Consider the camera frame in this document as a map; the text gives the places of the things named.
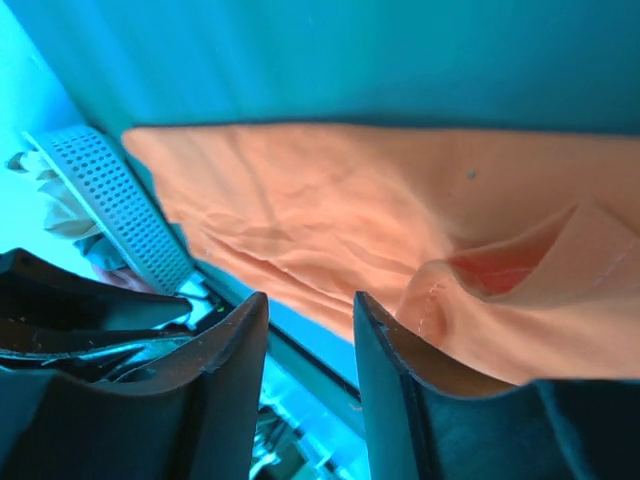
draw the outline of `crumpled fabric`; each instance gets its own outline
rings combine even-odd
[[[100,228],[40,152],[31,150],[16,154],[5,166],[33,182],[44,205],[42,222],[47,232],[69,240],[81,240],[100,233]]]
[[[512,384],[640,376],[640,141],[347,125],[138,128],[192,253],[352,340],[371,293]]]

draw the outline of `perforated panel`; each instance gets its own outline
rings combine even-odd
[[[25,137],[129,266],[159,293],[175,293],[193,272],[193,260],[107,139],[85,125]]]

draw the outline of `blue surface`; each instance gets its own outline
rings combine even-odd
[[[640,133],[635,0],[7,4],[114,138],[139,125],[285,120]],[[355,378],[344,342],[280,305],[272,318]]]

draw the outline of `orange fabric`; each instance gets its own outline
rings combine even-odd
[[[195,256],[344,338],[367,290],[511,383],[640,376],[640,142],[278,125],[139,128]]]

